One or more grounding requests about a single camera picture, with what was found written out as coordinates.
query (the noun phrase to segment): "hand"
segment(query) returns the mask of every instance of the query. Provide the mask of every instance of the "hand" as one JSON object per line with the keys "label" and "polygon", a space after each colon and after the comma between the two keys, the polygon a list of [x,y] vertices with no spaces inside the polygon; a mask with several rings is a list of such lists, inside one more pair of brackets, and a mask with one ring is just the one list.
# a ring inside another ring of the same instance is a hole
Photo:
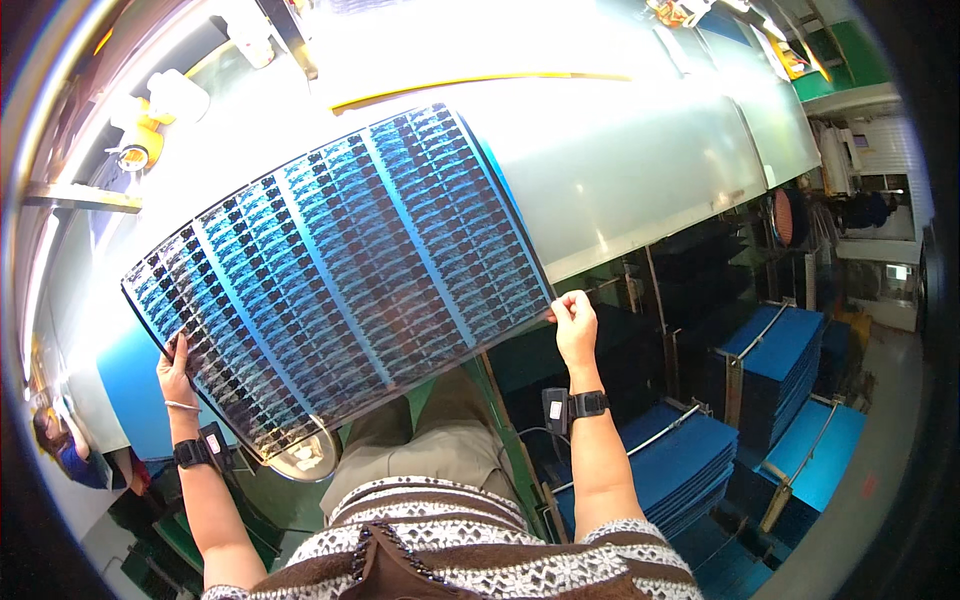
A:
{"label": "hand", "polygon": [[51,402],[50,408],[54,409],[54,413],[61,419],[69,419],[70,411],[66,407],[66,401],[63,399],[63,396],[58,396],[57,399]]}
{"label": "hand", "polygon": [[557,349],[571,375],[595,371],[593,349],[597,341],[597,316],[583,290],[567,292],[550,305],[547,321],[557,324]]}
{"label": "hand", "polygon": [[156,363],[156,378],[160,381],[163,399],[199,406],[193,388],[190,387],[190,378],[186,374],[186,336],[178,332],[176,338],[167,342],[166,348],[167,353],[174,355],[173,362],[171,363],[167,355],[161,352],[160,360]]}

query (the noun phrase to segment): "blue shirt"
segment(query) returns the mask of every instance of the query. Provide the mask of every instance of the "blue shirt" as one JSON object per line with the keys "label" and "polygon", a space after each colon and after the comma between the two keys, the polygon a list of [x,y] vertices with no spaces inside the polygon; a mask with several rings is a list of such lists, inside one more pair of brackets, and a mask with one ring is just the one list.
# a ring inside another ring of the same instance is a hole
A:
{"label": "blue shirt", "polygon": [[95,490],[107,488],[104,477],[93,465],[93,461],[85,461],[77,454],[77,445],[73,443],[73,440],[60,451],[60,462],[63,464],[63,470],[66,471],[67,477],[71,480]]}

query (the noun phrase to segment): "brown sweater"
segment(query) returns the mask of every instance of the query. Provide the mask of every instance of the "brown sweater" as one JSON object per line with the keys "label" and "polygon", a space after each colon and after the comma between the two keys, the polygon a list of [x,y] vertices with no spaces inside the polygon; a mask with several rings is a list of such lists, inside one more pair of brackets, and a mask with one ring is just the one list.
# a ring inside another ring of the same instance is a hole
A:
{"label": "brown sweater", "polygon": [[329,517],[254,589],[215,586],[203,600],[702,600],[689,567],[642,519],[612,521],[581,543],[548,544],[527,532],[510,500],[428,477],[370,482]]}

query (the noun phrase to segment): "yellow edge strip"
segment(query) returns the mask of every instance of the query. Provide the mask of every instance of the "yellow edge strip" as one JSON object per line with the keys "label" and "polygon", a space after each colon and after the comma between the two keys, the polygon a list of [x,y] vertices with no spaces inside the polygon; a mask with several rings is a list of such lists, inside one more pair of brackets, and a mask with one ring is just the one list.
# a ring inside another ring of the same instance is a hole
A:
{"label": "yellow edge strip", "polygon": [[198,71],[200,71],[201,69],[203,69],[205,66],[207,66],[208,64],[210,64],[210,63],[214,62],[215,60],[219,59],[219,58],[220,58],[220,55],[222,55],[223,53],[225,53],[227,50],[229,50],[229,49],[230,49],[231,47],[233,47],[234,45],[235,45],[235,44],[233,43],[233,40],[232,40],[232,39],[228,39],[228,40],[225,41],[224,43],[222,43],[222,44],[220,44],[219,46],[217,46],[216,48],[214,48],[213,51],[212,51],[210,54],[208,54],[208,55],[206,55],[205,57],[203,57],[202,59],[200,59],[200,62],[198,62],[197,64],[195,64],[195,65],[193,65],[192,67],[190,67],[190,70],[187,71],[186,73],[184,73],[183,75],[185,75],[188,79],[191,78],[191,77],[193,77],[194,75],[197,74]]}
{"label": "yellow edge strip", "polygon": [[397,89],[389,89],[375,94],[368,94],[366,96],[360,96],[352,100],[346,100],[344,102],[338,102],[336,104],[330,105],[331,110],[344,110],[349,108],[351,105],[367,103],[369,100],[375,98],[382,98],[384,96],[390,96],[393,94],[401,94],[408,91],[415,91],[418,89],[427,89],[429,87],[439,87],[441,85],[450,85],[450,84],[464,84],[467,82],[484,82],[492,81],[498,79],[518,79],[524,77],[549,77],[554,79],[602,79],[615,82],[631,82],[634,79],[628,75],[618,75],[613,73],[554,73],[554,72],[530,72],[530,73],[504,73],[498,75],[478,75],[476,77],[463,77],[459,79],[451,79],[441,82],[431,82],[429,84],[419,84],[419,85],[410,85],[408,87],[399,87]]}

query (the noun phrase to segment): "woman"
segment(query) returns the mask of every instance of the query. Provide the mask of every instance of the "woman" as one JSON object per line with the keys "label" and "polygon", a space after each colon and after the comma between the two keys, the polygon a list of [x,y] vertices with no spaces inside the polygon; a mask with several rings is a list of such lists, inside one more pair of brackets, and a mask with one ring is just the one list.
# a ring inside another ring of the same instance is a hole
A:
{"label": "woman", "polygon": [[[56,409],[40,408],[34,413],[34,435],[40,448],[57,461],[72,481],[95,490],[107,488],[106,477],[93,460],[90,444],[66,410],[62,399],[58,401]],[[150,475],[132,449],[121,448],[105,458],[114,472],[119,471],[123,475],[113,478],[114,490],[123,490],[129,483],[134,493],[143,494]]]}
{"label": "woman", "polygon": [[[587,295],[565,294],[553,302],[549,319],[558,325],[570,393],[602,393],[593,356],[596,314]],[[156,371],[177,444],[198,438],[198,402],[183,334],[167,349],[173,360],[161,354]],[[190,531],[204,557],[204,600],[702,600],[689,566],[637,503],[609,409],[594,407],[573,422],[577,543],[551,545],[529,533],[510,485],[498,476],[498,437],[480,419],[465,419],[467,408],[454,409],[457,398],[469,405],[480,396],[457,371],[437,379],[431,393],[440,401],[437,414],[409,441],[406,427],[402,438],[396,436],[402,411],[393,411],[395,401],[354,422],[321,502],[329,527],[273,575],[216,468],[179,467]],[[389,424],[390,431],[373,431],[375,424]]]}

